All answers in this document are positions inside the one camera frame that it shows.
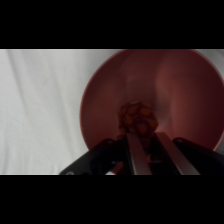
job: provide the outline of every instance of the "white cloth backdrop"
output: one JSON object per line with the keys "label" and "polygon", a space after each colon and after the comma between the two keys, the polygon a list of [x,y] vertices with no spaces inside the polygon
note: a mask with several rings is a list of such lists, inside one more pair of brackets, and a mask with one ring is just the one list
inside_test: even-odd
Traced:
{"label": "white cloth backdrop", "polygon": [[[82,94],[118,51],[0,50],[0,174],[58,174],[87,151]],[[224,77],[224,50],[199,51]]]}

